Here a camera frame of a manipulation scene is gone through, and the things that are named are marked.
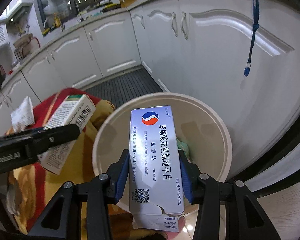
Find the blue strap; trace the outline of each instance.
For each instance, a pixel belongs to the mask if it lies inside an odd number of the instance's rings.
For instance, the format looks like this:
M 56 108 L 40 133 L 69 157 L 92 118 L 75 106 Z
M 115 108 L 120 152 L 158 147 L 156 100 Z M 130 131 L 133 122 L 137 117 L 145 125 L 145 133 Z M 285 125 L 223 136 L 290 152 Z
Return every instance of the blue strap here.
M 247 77 L 250 72 L 250 67 L 251 67 L 251 55 L 252 55 L 252 49 L 254 45 L 254 41 L 256 38 L 256 31 L 259 28 L 259 0 L 252 0 L 253 4 L 253 24 L 252 24 L 252 38 L 251 38 L 251 45 L 250 45 L 250 52 L 249 52 L 249 58 L 247 61 L 247 66 L 244 69 L 244 75 Z

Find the qr code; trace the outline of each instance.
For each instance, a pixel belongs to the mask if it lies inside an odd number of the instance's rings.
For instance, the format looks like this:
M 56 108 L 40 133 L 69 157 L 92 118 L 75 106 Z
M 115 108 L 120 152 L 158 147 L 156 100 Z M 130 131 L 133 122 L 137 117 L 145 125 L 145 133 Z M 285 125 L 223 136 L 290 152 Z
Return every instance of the qr code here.
M 136 203 L 149 203 L 149 189 L 135 189 Z

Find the metal handle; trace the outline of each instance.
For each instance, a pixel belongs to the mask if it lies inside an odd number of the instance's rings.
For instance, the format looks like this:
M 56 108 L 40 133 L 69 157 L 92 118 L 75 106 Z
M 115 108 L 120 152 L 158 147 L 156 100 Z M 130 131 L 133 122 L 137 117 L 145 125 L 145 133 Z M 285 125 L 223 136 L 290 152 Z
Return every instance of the metal handle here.
M 145 27 L 145 22 L 143 20 L 143 16 L 142 15 L 141 15 L 140 23 L 141 23 L 142 27 L 145 29 L 146 28 Z
M 172 12 L 171 28 L 172 28 L 172 30 L 174 31 L 174 35 L 177 37 L 177 36 L 178 36 L 178 33 L 177 33 L 177 30 L 173 27 L 173 21 L 175 21 L 176 24 L 177 24 L 177 21 L 176 21 L 176 14 L 175 14 L 174 12 Z
M 11 97 L 7 94 L 7 98 L 10 100 L 10 102 L 12 102 Z
M 3 99 L 2 101 L 6 103 L 7 107 L 10 107 L 8 102 L 5 99 Z
M 181 31 L 183 32 L 183 35 L 185 37 L 185 39 L 188 39 L 188 34 L 186 34 L 184 28 L 183 28 L 183 21 L 186 19 L 186 13 L 183 11 L 182 12 L 182 19 L 181 19 Z

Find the white cabinet door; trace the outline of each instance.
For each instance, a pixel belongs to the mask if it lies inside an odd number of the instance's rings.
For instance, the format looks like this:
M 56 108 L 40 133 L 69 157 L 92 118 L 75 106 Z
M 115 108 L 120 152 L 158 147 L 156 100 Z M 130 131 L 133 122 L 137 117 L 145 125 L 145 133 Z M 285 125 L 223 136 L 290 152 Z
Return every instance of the white cabinet door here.
M 178 0 L 159 0 L 143 6 L 156 82 L 164 91 L 182 92 Z
M 300 14 L 259 0 L 260 28 L 244 77 L 252 34 L 251 0 L 179 0 L 186 13 L 183 54 L 189 95 L 212 107 L 231 136 L 229 177 L 271 146 L 300 114 Z
M 102 78 L 84 28 L 56 41 L 48 52 L 67 87 L 82 88 Z
M 107 17 L 84 28 L 104 77 L 141 64 L 129 12 Z
M 26 96 L 31 98 L 34 107 L 40 103 L 40 100 L 32 91 L 21 72 L 17 73 L 8 84 L 6 84 L 2 89 L 2 93 L 13 109 L 18 108 Z
M 44 50 L 22 69 L 23 75 L 41 101 L 66 88 L 53 63 Z
M 148 26 L 145 22 L 145 14 L 142 6 L 130 11 L 134 32 L 136 34 L 141 63 L 149 72 L 154 80 L 157 80 L 157 74 L 153 70 L 152 55 L 150 51 L 149 39 L 147 35 Z
M 4 133 L 12 126 L 10 116 L 12 111 L 12 107 L 4 96 L 0 94 L 0 136 L 4 135 Z

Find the beige trash bin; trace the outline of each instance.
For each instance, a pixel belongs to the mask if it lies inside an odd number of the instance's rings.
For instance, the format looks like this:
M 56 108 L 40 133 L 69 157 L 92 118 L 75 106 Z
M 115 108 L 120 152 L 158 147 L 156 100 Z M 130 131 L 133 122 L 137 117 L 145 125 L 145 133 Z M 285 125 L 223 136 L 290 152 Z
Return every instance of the beige trash bin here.
M 224 182 L 229 173 L 232 145 L 229 132 L 215 111 L 201 101 L 177 93 L 154 93 L 135 98 L 116 109 L 101 126 L 92 151 L 94 174 L 106 172 L 129 149 L 130 114 L 136 108 L 171 106 L 176 135 L 189 146 L 201 172 Z M 129 180 L 118 206 L 129 211 Z M 188 213 L 197 207 L 185 203 Z

